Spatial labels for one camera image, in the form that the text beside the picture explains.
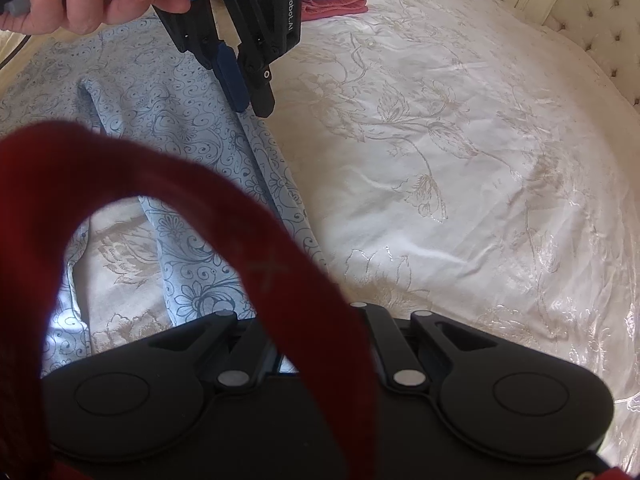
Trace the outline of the person left hand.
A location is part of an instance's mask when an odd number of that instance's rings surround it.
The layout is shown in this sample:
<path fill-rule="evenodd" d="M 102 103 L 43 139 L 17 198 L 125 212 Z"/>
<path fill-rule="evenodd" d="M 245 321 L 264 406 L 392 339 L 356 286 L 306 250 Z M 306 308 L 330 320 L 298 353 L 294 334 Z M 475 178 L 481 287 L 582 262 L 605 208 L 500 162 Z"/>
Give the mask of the person left hand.
<path fill-rule="evenodd" d="M 23 35 L 47 35 L 64 28 L 89 35 L 102 24 L 121 25 L 140 18 L 150 6 L 169 13 L 184 13 L 190 0 L 30 0 L 21 16 L 1 15 L 1 28 Z"/>

